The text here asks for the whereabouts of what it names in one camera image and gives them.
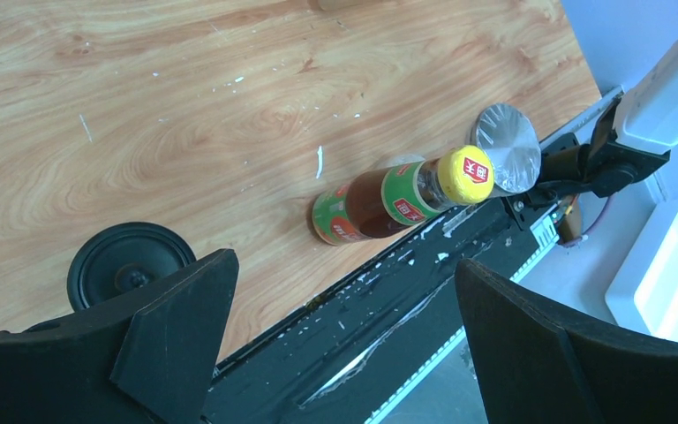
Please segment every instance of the sauce bottle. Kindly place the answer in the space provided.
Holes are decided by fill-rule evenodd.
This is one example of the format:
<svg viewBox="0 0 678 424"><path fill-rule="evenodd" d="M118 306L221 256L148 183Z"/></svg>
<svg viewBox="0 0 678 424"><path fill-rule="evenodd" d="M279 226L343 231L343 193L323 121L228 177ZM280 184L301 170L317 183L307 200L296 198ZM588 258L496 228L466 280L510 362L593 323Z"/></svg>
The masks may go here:
<svg viewBox="0 0 678 424"><path fill-rule="evenodd" d="M313 203L313 228L331 245L381 239L456 205L480 203L493 184L485 152L465 146L439 159L371 170L325 192Z"/></svg>

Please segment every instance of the silver round lid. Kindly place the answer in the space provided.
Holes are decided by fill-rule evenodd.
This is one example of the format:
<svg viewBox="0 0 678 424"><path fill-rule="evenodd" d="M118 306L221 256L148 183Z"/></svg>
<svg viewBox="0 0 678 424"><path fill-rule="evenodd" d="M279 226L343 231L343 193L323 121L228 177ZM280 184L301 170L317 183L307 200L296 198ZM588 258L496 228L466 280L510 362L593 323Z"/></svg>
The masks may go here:
<svg viewBox="0 0 678 424"><path fill-rule="evenodd" d="M523 193L537 182L542 164L539 138L520 110L506 103L485 109L471 130L471 144L490 157L502 195Z"/></svg>

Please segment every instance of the bottle label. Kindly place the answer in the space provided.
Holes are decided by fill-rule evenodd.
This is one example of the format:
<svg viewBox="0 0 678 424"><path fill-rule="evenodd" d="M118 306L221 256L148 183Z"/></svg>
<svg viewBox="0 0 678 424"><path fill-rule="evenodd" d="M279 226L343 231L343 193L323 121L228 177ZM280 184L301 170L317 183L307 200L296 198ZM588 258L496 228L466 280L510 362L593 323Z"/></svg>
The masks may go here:
<svg viewBox="0 0 678 424"><path fill-rule="evenodd" d="M369 239L350 222L346 199L349 184L319 196L313 203L313 227L327 243L341 245Z"/></svg>
<svg viewBox="0 0 678 424"><path fill-rule="evenodd" d="M417 225L441 214L427 206L417 187L417 176L424 162L406 163L388 170L380 192L386 212L398 223Z"/></svg>

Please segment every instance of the bottle cap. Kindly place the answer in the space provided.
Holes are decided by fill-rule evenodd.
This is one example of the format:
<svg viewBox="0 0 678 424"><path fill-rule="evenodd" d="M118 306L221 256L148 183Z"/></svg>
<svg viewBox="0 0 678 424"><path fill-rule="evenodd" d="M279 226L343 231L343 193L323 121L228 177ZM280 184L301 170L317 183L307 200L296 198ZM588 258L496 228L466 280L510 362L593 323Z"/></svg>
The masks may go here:
<svg viewBox="0 0 678 424"><path fill-rule="evenodd" d="M465 146L438 161L438 181L443 192L460 205L480 203L493 191L493 163L481 149Z"/></svg>

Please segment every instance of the wood grain surface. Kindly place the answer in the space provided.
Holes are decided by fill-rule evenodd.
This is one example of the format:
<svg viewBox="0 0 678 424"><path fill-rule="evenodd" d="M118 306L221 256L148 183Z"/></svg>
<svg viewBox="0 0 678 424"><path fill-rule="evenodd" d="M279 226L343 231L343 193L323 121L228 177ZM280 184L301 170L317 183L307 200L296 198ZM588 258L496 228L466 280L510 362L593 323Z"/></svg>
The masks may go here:
<svg viewBox="0 0 678 424"><path fill-rule="evenodd" d="M150 221L237 252L225 356L392 241L321 244L314 196L491 103L545 137L598 99L559 0L0 0L0 329L69 314L82 244Z"/></svg>

